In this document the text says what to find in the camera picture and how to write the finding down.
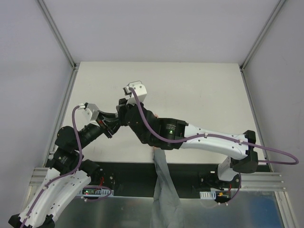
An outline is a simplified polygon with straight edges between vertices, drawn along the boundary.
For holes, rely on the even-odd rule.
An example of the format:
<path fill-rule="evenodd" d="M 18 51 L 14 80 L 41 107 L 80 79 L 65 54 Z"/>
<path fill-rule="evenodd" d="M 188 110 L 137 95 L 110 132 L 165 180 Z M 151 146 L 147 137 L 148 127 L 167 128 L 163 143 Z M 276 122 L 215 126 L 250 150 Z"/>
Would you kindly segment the grey sleeve forearm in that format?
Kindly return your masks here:
<path fill-rule="evenodd" d="M 154 188 L 151 228 L 184 228 L 185 219 L 166 161 L 165 151 L 153 147 L 153 161 L 157 174 Z"/>

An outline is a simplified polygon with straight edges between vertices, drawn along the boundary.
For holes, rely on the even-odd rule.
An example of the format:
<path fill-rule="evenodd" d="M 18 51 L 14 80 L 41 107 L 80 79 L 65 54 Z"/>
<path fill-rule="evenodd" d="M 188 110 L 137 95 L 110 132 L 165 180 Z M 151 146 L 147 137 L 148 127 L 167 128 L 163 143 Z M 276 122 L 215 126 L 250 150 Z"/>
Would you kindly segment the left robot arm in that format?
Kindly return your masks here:
<path fill-rule="evenodd" d="M 102 168 L 91 160 L 84 160 L 82 149 L 104 134 L 112 138 L 119 129 L 118 114 L 105 113 L 97 108 L 84 108 L 93 120 L 83 129 L 62 127 L 57 133 L 57 150 L 49 163 L 46 176 L 36 195 L 26 208 L 9 219 L 14 228 L 53 228 L 64 209 L 87 185 L 93 190 L 103 188 Z"/>

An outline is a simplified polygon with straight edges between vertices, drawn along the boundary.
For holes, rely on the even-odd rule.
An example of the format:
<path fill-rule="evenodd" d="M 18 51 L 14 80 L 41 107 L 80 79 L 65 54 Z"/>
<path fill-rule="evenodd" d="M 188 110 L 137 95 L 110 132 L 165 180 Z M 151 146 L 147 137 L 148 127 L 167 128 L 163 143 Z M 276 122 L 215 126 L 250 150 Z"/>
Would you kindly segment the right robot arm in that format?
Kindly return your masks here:
<path fill-rule="evenodd" d="M 141 143 L 163 150 L 198 149 L 220 153 L 226 159 L 218 165 L 214 183 L 225 187 L 239 173 L 254 173 L 258 167 L 254 151 L 256 133 L 224 134 L 208 131 L 183 120 L 158 118 L 153 112 L 120 99 L 116 110 L 120 125 L 128 126 Z"/>

